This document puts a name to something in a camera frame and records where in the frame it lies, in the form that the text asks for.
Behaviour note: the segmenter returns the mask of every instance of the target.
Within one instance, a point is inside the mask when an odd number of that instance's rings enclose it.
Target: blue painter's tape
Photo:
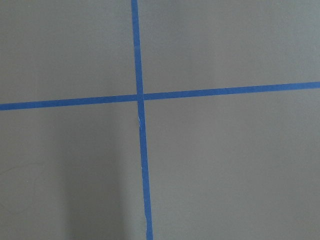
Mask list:
[[[144,102],[144,85],[141,63],[141,47],[140,47],[140,31],[139,31],[139,14],[137,0],[131,0],[132,11],[132,30],[134,44],[134,63],[135,63],[135,79],[138,118],[140,123],[140,153],[142,168],[142,189],[144,201],[144,215],[146,219],[146,240],[153,240],[152,214],[151,214],[151,197],[148,170],[148,150],[147,150],[147,134],[146,134],[146,118],[145,118],[145,102]]]
[[[136,100],[137,100],[137,95],[134,94],[134,95],[61,99],[61,100],[49,100],[49,101],[16,102],[16,103],[0,104],[0,111],[18,110],[18,109],[52,108],[52,107],[89,105],[89,104],[133,102]]]
[[[320,88],[320,81],[304,82],[304,83],[287,83],[287,84],[276,84],[276,85],[240,86],[240,87],[215,88],[215,89],[190,90],[190,91],[145,93],[144,100],[177,99],[177,98],[204,97],[204,96],[215,96],[215,95],[249,94],[249,93],[318,89],[318,88]]]

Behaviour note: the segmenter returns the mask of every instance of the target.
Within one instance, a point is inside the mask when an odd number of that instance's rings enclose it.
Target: vertical tape strip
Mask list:
[[[134,44],[136,94],[137,94],[138,117],[139,117],[139,123],[140,123],[140,128],[139,128],[140,153],[141,153],[141,168],[142,168],[144,214],[146,219],[146,239],[153,240],[154,237],[153,237],[153,229],[152,229],[151,199],[150,199],[149,170],[148,170],[144,85],[143,85],[143,76],[142,76],[139,15],[138,15],[137,0],[131,0],[131,12],[132,12],[132,29],[133,29],[133,44]]]

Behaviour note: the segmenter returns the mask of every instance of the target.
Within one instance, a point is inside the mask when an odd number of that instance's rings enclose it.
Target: gray surface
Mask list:
[[[318,0],[139,0],[146,93],[315,82]]]
[[[154,240],[318,240],[319,90],[146,103]]]
[[[1,240],[142,240],[137,104],[0,112]]]
[[[130,1],[2,0],[0,103],[135,94]]]

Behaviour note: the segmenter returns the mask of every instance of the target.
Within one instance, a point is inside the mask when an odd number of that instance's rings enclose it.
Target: blue tape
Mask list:
[[[141,63],[141,47],[140,47],[140,31],[139,31],[139,14],[137,0],[131,0],[132,11],[132,30],[134,44],[134,64],[135,64],[135,79],[137,106],[139,117],[139,136],[140,136],[140,154],[142,168],[142,189],[144,201],[144,215],[146,219],[146,240],[153,240],[152,214],[151,214],[151,198],[148,170],[148,151],[147,151],[147,136],[146,136],[146,118],[145,118],[145,102],[144,102],[144,85],[142,76]]]
[[[276,85],[240,86],[240,87],[215,88],[215,89],[190,90],[190,91],[145,93],[144,100],[177,99],[177,98],[204,97],[204,96],[214,96],[214,95],[249,94],[249,93],[318,89],[318,88],[320,88],[320,81],[276,84]]]
[[[133,102],[136,100],[137,100],[137,95],[119,95],[119,96],[101,96],[101,97],[87,97],[87,98],[61,99],[61,100],[49,100],[49,101],[16,102],[16,103],[0,104],[0,111],[18,110],[18,109],[52,108],[52,107],[89,105],[89,104]]]

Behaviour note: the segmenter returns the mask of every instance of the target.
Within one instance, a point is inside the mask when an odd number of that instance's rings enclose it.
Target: faint pencil mark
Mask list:
[[[44,172],[44,165],[45,165],[45,162],[42,161],[42,162],[32,162],[32,163],[28,163],[28,164],[24,164],[24,165],[19,165],[19,166],[14,166],[14,167],[11,167],[3,172],[0,173],[0,176],[5,174],[5,173],[8,173],[12,170],[15,170],[15,169],[19,169],[19,168],[26,168],[26,167],[29,167],[29,166],[32,166],[32,165],[37,165],[37,166],[41,166],[42,167],[42,170],[40,171],[40,173],[34,178],[33,180],[33,183],[32,183],[32,196],[31,196],[31,201],[30,203],[24,207],[23,209],[19,210],[19,211],[13,211],[13,210],[10,210],[10,208],[6,207],[5,204],[1,203],[1,199],[0,199],[0,206],[8,213],[10,213],[11,215],[19,215],[19,214],[22,214],[24,213],[25,211],[27,211],[33,204],[34,204],[34,198],[35,198],[35,194],[36,194],[36,182],[37,180],[40,178],[40,176],[42,175],[42,173]]]

